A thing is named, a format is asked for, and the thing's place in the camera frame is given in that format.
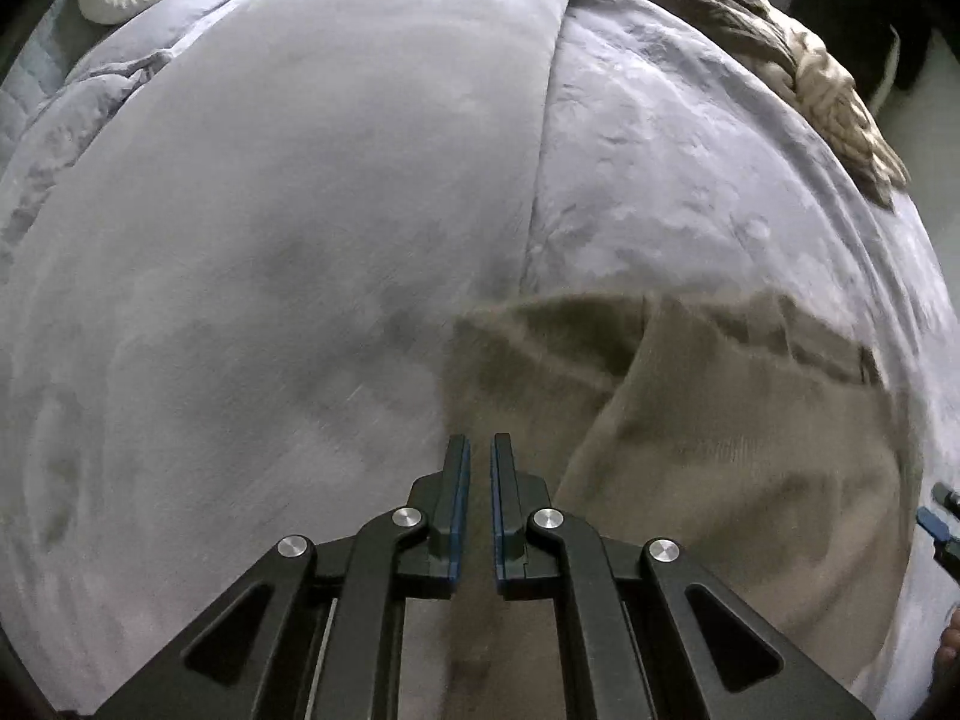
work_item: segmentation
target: brown cloth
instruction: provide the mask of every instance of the brown cloth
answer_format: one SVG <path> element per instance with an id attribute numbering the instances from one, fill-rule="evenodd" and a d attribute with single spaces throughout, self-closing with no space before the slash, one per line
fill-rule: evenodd
<path id="1" fill-rule="evenodd" d="M 670 536 L 830 674 L 880 651 L 916 482 L 870 352 L 769 293 L 724 305 L 570 295 L 461 317 L 448 428 L 512 435 L 518 467 L 604 536 Z M 493 593 L 473 486 L 446 717 L 556 718 L 549 603 Z"/>
<path id="2" fill-rule="evenodd" d="M 824 42 L 767 0 L 649 0 L 707 35 L 795 108 L 827 142 L 863 196 L 893 207 L 906 166 L 880 134 L 853 76 Z"/>

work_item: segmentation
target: blue clip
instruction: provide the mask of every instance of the blue clip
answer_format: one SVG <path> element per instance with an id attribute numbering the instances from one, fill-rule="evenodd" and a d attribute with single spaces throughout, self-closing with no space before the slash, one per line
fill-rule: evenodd
<path id="1" fill-rule="evenodd" d="M 933 512 L 925 506 L 917 509 L 917 524 L 920 525 L 920 528 L 927 531 L 930 536 L 933 536 L 933 541 L 938 544 L 946 544 L 952 541 L 953 536 L 950 534 L 950 528 L 947 526 L 947 523 L 943 522 L 942 519 L 937 517 L 936 514 L 933 514 Z"/>

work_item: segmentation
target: person's hand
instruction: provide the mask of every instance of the person's hand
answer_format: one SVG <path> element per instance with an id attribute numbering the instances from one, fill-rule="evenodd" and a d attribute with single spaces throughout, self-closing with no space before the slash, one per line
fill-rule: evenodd
<path id="1" fill-rule="evenodd" d="M 960 653 L 960 608 L 950 615 L 949 627 L 940 635 L 940 649 L 933 656 L 933 679 L 937 680 L 949 671 Z"/>

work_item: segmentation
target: gray blanket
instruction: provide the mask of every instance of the gray blanket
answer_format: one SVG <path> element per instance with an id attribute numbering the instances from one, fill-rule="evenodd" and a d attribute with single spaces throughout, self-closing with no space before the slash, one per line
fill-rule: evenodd
<path id="1" fill-rule="evenodd" d="M 0 614 L 61 706 L 93 709 L 274 539 L 402 502 L 439 464 L 443 343 L 478 301 L 773 286 L 877 351 L 909 467 L 960 482 L 956 319 L 912 203 L 872 208 L 659 7 L 177 2 L 86 68 L 161 63 L 0 288 Z M 75 142 L 58 111 L 23 170 Z M 922 693 L 954 595 L 915 549 L 857 685 L 891 685 L 881 716 Z M 438 614 L 413 608 L 405 716 L 439 711 Z"/>
<path id="2" fill-rule="evenodd" d="M 830 144 L 864 196 L 891 209 L 891 185 L 908 173 L 883 140 L 853 77 L 819 37 L 767 0 L 649 0 L 699 29 L 786 103 Z"/>
<path id="3" fill-rule="evenodd" d="M 27 50 L 42 43 L 48 22 L 57 23 L 61 16 L 61 6 L 65 15 L 86 25 L 80 31 L 89 31 L 91 25 L 79 11 L 74 13 L 76 6 L 66 8 L 64 1 L 56 1 Z M 72 53 L 62 57 L 56 69 L 47 73 L 49 85 L 35 95 L 26 95 L 22 87 L 31 88 L 31 71 L 48 68 L 48 63 L 32 61 L 29 55 L 18 58 L 4 81 L 4 88 L 11 85 L 11 93 L 4 95 L 0 90 L 0 124 L 8 137 L 16 134 L 18 138 L 16 148 L 8 153 L 0 148 L 0 283 L 7 279 L 13 249 L 34 223 L 51 190 L 100 129 L 140 86 L 240 4 L 243 0 L 160 1 L 93 47 L 79 62 Z M 64 85 L 58 88 L 64 74 Z M 8 107 L 17 116 L 5 110 L 5 98 L 11 100 Z"/>

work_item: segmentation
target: bed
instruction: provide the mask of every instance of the bed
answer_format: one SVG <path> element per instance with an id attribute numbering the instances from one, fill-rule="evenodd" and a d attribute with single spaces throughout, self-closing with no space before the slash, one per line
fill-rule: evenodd
<path id="1" fill-rule="evenodd" d="M 434 470 L 478 303 L 776 289 L 870 346 L 907 483 L 960 482 L 957 321 L 907 194 L 645 0 L 164 0 L 0 175 L 0 616 L 92 712 L 270 544 Z M 905 718 L 957 589 L 919 534 L 851 686 Z M 440 716 L 445 611 L 401 711 Z"/>

